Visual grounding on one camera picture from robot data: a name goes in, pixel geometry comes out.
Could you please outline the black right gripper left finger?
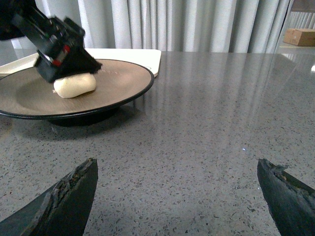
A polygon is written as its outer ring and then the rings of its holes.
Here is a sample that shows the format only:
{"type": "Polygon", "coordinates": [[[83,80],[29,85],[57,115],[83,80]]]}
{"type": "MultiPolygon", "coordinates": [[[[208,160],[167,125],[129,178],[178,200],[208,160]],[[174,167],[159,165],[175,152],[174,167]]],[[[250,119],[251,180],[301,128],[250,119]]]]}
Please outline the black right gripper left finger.
{"type": "Polygon", "coordinates": [[[97,160],[89,158],[40,196],[0,223],[2,236],[81,236],[98,180],[97,160]]]}

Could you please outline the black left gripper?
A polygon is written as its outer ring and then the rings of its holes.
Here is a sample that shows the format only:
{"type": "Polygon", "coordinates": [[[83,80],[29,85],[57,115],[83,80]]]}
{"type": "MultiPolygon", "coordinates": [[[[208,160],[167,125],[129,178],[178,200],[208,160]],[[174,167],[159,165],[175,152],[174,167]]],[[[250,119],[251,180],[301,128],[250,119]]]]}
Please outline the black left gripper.
{"type": "Polygon", "coordinates": [[[39,54],[34,67],[48,83],[101,69],[102,64],[83,48],[84,35],[69,18],[46,17],[34,0],[0,2],[0,39],[27,37],[39,54]]]}

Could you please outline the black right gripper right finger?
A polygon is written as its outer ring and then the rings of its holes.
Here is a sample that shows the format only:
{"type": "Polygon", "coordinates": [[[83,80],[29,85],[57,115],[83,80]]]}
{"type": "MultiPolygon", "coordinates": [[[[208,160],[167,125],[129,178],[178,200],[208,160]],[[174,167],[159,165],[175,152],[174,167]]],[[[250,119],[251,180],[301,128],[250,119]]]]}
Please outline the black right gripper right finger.
{"type": "Polygon", "coordinates": [[[283,236],[315,234],[315,190],[285,171],[286,166],[259,159],[257,177],[277,229],[283,236]]]}

